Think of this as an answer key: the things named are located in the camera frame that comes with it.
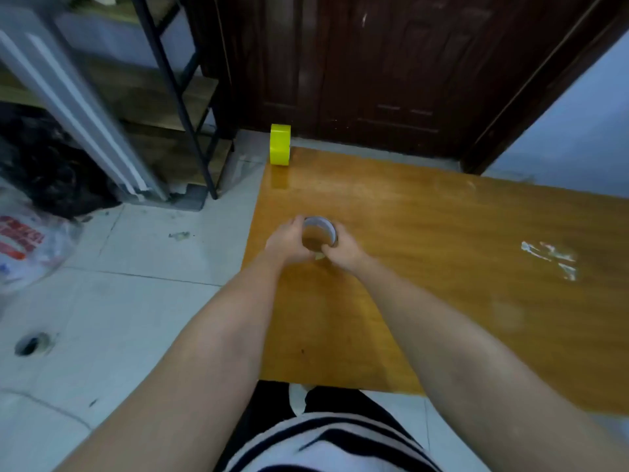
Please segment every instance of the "door panel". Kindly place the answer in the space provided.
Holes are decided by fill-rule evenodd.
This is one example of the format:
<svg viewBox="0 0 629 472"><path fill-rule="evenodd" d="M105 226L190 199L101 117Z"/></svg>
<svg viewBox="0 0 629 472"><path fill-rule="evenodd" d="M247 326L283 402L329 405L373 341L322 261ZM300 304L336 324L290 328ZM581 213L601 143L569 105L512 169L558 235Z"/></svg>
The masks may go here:
<svg viewBox="0 0 629 472"><path fill-rule="evenodd" d="M329 17L319 0L224 0L241 126L315 133Z"/></svg>
<svg viewBox="0 0 629 472"><path fill-rule="evenodd" d="M335 0L318 135L460 158L590 1Z"/></svg>

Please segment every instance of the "yellow tape roll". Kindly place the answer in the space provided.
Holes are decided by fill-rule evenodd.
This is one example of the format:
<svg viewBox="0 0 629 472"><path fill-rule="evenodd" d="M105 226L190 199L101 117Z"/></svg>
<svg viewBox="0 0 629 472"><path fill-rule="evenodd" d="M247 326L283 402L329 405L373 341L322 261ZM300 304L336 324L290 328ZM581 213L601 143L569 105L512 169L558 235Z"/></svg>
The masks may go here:
<svg viewBox="0 0 629 472"><path fill-rule="evenodd" d="M283 124L271 124L271 145L269 158L274 166L288 166L291 156L291 127Z"/></svg>

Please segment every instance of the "person's right arm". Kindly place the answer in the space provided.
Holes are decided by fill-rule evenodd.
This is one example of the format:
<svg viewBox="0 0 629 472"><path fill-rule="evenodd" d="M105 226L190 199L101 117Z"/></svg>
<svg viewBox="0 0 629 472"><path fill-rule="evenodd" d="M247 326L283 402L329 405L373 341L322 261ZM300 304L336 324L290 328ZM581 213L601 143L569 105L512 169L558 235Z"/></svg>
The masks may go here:
<svg viewBox="0 0 629 472"><path fill-rule="evenodd" d="M504 344L369 257L340 224L323 252L354 274L437 411L493 471L627 471L629 452Z"/></svg>

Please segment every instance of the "person's left arm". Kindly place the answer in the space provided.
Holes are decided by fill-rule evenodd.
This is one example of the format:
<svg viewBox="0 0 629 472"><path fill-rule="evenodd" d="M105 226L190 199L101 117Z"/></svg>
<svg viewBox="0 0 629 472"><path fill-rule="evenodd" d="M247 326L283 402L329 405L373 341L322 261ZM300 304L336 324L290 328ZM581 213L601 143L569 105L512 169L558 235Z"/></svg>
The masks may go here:
<svg viewBox="0 0 629 472"><path fill-rule="evenodd" d="M303 220L276 230L57 472L212 470L256 387L282 268L313 256Z"/></svg>

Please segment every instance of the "tile floor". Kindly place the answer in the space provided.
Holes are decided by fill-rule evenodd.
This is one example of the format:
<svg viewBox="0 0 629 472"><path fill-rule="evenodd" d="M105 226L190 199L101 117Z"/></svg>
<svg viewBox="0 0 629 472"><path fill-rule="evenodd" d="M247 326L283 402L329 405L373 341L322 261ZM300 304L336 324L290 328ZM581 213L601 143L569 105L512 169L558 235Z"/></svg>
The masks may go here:
<svg viewBox="0 0 629 472"><path fill-rule="evenodd" d="M122 205L93 214L73 256L0 303L0 470L48 472L157 363L195 312L240 269L269 135L241 131L223 196L200 213ZM295 139L294 145L458 170L455 162ZM177 241L170 234L189 231ZM53 347L17 357L45 331ZM367 393L429 448L444 470L486 470L425 398ZM629 426L600 418L619 434Z"/></svg>

